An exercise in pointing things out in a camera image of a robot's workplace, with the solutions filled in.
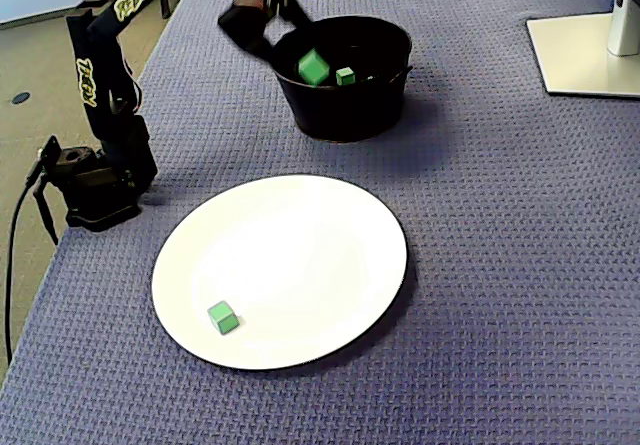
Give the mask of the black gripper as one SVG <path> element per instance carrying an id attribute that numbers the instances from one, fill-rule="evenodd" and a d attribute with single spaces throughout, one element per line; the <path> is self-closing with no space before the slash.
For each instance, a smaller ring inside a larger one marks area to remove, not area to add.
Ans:
<path id="1" fill-rule="evenodd" d="M 279 16 L 292 26 L 309 26 L 313 20 L 297 0 L 233 0 L 218 19 L 219 27 L 241 49 L 267 63 L 279 74 L 294 71 L 294 50 L 282 39 L 272 43 L 265 31 Z"/>

